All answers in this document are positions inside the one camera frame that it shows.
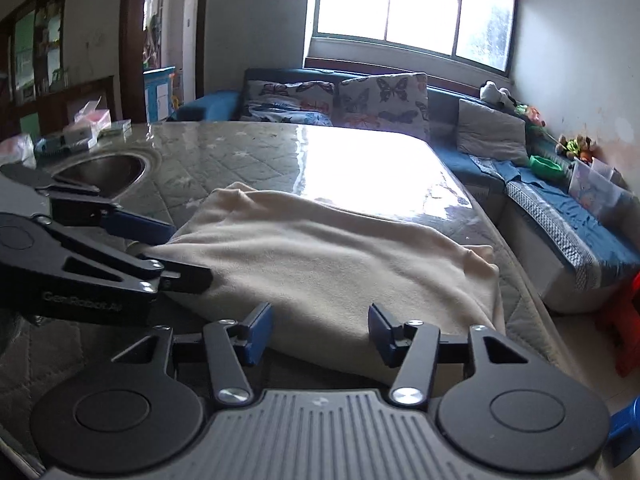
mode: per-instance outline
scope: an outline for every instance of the doorway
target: doorway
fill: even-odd
[[[143,70],[149,121],[196,98],[198,0],[145,0]]]
[[[164,120],[203,95],[206,0],[121,0],[124,118]]]

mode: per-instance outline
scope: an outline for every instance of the blue sheet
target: blue sheet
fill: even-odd
[[[574,267],[593,264],[599,266],[599,269],[576,268],[577,273],[584,273],[582,285],[585,290],[612,285],[640,270],[639,251],[626,238],[604,227],[559,187],[539,179],[529,168],[517,168],[508,161],[474,161],[483,171],[490,171],[492,167],[507,184],[508,194],[512,198],[515,198],[515,194],[526,195],[526,199],[518,200],[518,203],[547,234],[556,238],[553,242],[567,256],[569,263]],[[545,205],[551,206],[561,221]],[[586,251],[583,251],[585,248],[580,246],[571,233],[567,233],[569,228],[586,246]]]
[[[469,155],[460,153],[455,146],[431,144],[431,149],[462,184],[485,187],[490,192],[499,194],[504,192],[504,182],[501,178],[482,171]]]

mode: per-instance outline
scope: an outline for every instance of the blue cabinet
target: blue cabinet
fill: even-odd
[[[172,103],[174,73],[175,66],[144,72],[147,122],[163,121],[174,113]]]

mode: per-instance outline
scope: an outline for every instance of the window frame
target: window frame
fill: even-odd
[[[389,19],[388,6],[389,5],[390,5],[390,0],[387,4],[385,36],[388,30],[388,19]],[[350,36],[347,34],[333,34],[331,32],[319,32],[318,19],[320,14],[320,0],[316,0],[316,6],[314,9],[314,31],[312,34],[312,39],[313,38],[333,38],[335,40],[359,41],[361,43],[373,43],[373,44],[378,44],[383,46],[392,46],[395,48],[402,48],[404,50],[419,52],[421,54],[427,54],[428,56],[435,56],[443,59],[450,59],[466,65],[473,66],[475,68],[479,68],[480,70],[484,70],[486,72],[491,72],[491,73],[508,78],[511,74],[511,65],[513,62],[513,52],[514,52],[514,43],[515,43],[515,33],[518,26],[518,0],[513,1],[513,22],[511,23],[511,33],[509,36],[509,51],[507,53],[507,63],[505,65],[504,70],[500,70],[499,68],[494,68],[493,66],[485,65],[483,63],[478,63],[477,61],[473,61],[472,59],[467,59],[466,57],[460,57],[456,55],[456,50],[458,49],[458,36],[460,33],[461,13],[462,13],[462,0],[458,0],[458,16],[456,18],[456,31],[453,39],[453,47],[451,49],[451,54],[434,52],[433,50],[428,50],[426,48],[421,48],[419,46],[407,45],[404,43],[395,43],[393,41],[388,41],[388,40],[376,40],[375,38],[366,38],[365,36]]]

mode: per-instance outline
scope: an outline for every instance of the circular mount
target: circular mount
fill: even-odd
[[[203,420],[198,396],[158,364],[110,362],[47,392],[31,413],[31,435],[47,466],[116,476],[176,455]]]
[[[475,364],[475,374],[438,406],[437,425],[453,446],[490,468],[521,475],[597,460],[609,413],[595,394],[533,356],[524,364]]]
[[[21,251],[33,246],[31,235],[17,226],[0,227],[0,244],[9,249]]]

